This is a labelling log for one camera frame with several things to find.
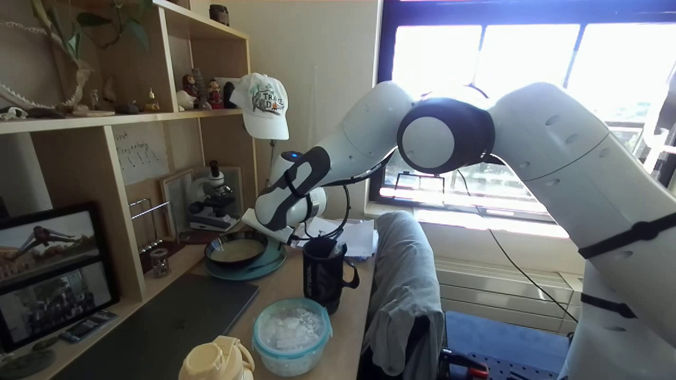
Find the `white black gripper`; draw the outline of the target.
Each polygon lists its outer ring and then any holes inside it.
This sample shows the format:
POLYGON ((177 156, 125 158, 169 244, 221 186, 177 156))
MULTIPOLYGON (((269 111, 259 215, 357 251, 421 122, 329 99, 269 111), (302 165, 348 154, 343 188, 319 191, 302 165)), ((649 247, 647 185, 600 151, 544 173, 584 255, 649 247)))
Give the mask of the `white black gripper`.
POLYGON ((302 222, 325 209, 322 182, 329 173, 324 149, 282 153, 271 168, 269 186, 258 194, 240 222, 278 244, 291 244, 302 222))

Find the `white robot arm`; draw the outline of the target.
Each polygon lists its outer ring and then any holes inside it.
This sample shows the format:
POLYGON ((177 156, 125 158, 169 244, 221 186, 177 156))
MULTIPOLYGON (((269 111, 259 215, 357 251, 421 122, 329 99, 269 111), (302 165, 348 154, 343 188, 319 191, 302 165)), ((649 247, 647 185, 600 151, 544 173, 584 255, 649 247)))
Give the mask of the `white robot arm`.
POLYGON ((242 222, 290 241, 313 215, 313 191, 356 182, 390 154, 423 173, 494 156, 566 231, 586 274, 565 380, 676 380, 676 202, 556 85, 532 82, 478 109, 381 82, 259 193, 242 222))

